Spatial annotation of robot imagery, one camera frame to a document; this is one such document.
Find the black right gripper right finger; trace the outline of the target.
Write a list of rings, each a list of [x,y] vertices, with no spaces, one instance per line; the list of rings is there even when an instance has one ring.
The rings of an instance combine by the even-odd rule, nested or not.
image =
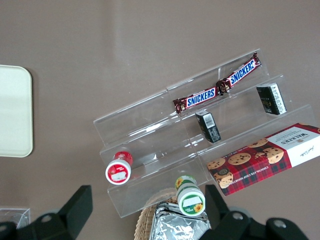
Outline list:
[[[251,219],[240,211],[231,211],[215,185],[205,186],[205,212],[210,229],[201,240],[242,240],[249,232]]]

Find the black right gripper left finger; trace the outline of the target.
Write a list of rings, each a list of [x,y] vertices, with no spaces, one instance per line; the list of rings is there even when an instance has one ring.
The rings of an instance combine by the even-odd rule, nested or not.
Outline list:
[[[36,240],[75,240],[93,211],[92,187],[82,185],[56,213],[34,221]]]

